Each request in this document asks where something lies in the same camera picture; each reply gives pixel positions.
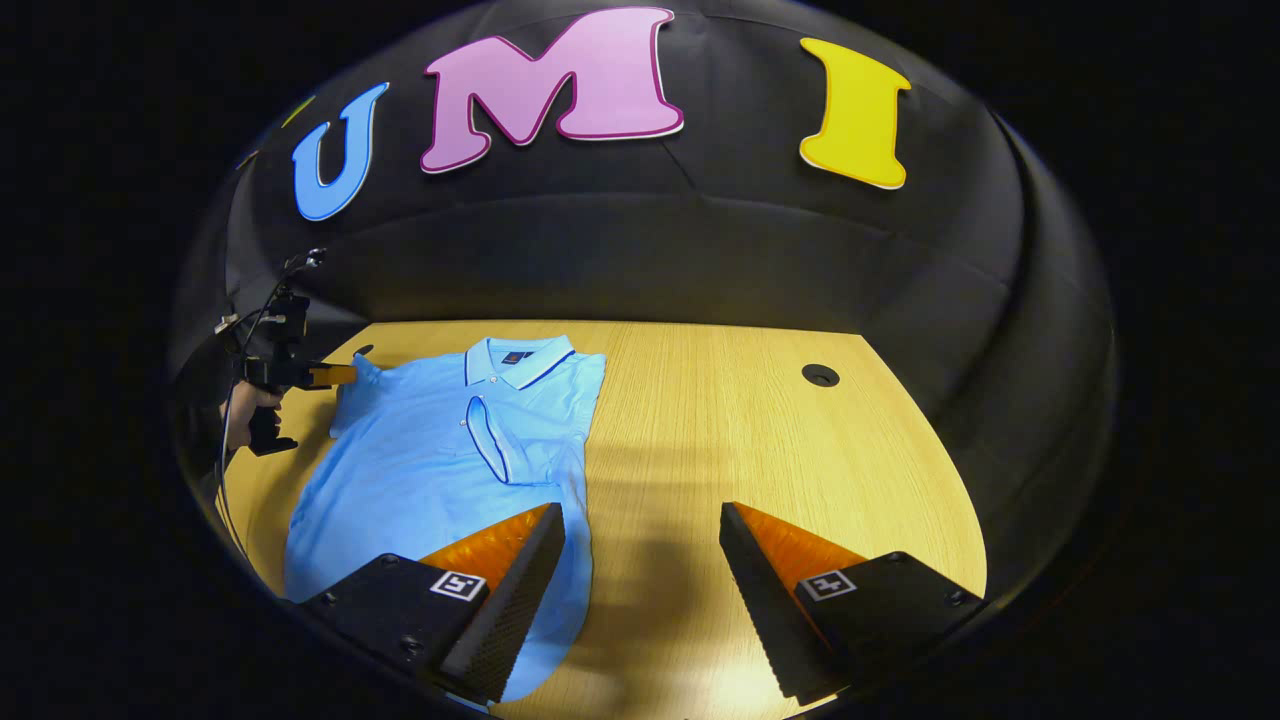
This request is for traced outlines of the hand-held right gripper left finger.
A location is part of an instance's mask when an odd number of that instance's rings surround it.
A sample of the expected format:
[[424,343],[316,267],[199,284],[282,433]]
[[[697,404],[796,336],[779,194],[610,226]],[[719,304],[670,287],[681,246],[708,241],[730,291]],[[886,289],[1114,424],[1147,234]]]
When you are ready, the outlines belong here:
[[422,559],[379,555],[301,609],[417,685],[497,703],[564,538],[561,505],[541,503]]

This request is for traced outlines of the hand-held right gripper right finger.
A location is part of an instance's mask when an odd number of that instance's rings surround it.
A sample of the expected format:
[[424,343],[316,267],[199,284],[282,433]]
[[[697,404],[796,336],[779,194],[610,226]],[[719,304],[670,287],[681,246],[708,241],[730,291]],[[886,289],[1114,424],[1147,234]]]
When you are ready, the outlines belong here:
[[719,546],[781,693],[869,694],[964,637],[986,601],[904,551],[865,557],[740,502]]

